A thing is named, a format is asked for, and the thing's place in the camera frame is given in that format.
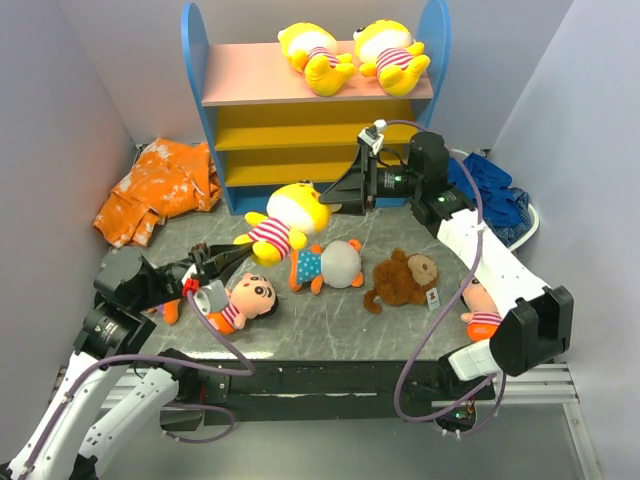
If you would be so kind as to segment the boy doll striped shirt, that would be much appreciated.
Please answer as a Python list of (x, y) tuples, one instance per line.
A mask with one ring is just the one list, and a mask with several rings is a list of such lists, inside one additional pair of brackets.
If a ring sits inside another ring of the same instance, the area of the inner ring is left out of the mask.
[(224, 335), (242, 330), (249, 320), (273, 315), (279, 306), (275, 287), (261, 274), (246, 273), (226, 293), (229, 304), (207, 316), (208, 323)]

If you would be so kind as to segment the yellow frog plush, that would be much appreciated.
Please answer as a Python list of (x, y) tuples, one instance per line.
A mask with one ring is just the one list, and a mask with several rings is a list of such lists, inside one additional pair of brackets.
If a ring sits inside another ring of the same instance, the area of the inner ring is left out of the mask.
[(388, 95), (401, 97), (414, 90), (431, 63), (425, 45), (403, 24), (376, 20), (353, 33), (354, 52), (364, 77), (375, 77)]
[(316, 24), (291, 24), (278, 31), (277, 40), (288, 63), (317, 96), (333, 96), (356, 73), (352, 55), (339, 53), (334, 36)]
[(324, 230), (341, 208), (340, 204), (322, 204), (320, 196), (310, 181), (277, 189), (269, 197), (265, 214), (251, 211), (244, 216), (251, 229), (233, 243), (250, 244), (257, 264), (276, 265), (292, 251), (304, 249), (308, 237)]

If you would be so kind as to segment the yellow frog plush front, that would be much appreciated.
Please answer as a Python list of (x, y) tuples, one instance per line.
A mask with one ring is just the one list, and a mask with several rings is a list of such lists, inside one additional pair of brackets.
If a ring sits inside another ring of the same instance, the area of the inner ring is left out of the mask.
[(375, 77), (388, 95), (401, 97), (414, 90), (431, 63), (425, 45), (403, 24), (376, 20), (353, 33), (354, 52), (364, 77)]

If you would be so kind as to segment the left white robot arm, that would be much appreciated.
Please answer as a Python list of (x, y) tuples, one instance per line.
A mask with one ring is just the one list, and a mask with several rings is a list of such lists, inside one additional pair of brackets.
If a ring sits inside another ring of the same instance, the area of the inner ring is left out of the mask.
[(225, 281), (248, 258), (250, 245), (194, 247), (188, 256), (154, 266), (134, 247), (106, 254), (93, 282), (94, 307), (85, 317), (59, 388), (20, 452), (1, 467), (4, 479), (96, 479), (120, 447), (171, 401), (198, 392), (200, 372), (221, 379), (251, 376), (214, 368), (176, 350), (143, 355), (155, 329), (145, 311), (185, 298), (204, 320), (228, 306)]

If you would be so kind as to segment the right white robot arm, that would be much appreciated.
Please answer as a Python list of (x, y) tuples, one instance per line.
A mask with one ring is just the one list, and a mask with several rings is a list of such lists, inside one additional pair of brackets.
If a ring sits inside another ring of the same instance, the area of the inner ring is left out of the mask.
[(451, 155), (440, 135), (414, 134), (405, 164), (381, 165), (385, 127), (380, 121), (361, 130), (352, 165), (321, 201), (364, 214), (381, 197), (407, 199), (416, 220), (467, 266), (495, 302), (501, 325), (489, 339), (440, 359), (440, 391), (460, 398), (476, 378), (499, 372), (516, 377), (565, 353), (572, 334), (571, 293), (531, 273), (486, 225), (480, 195), (468, 197), (449, 182)]

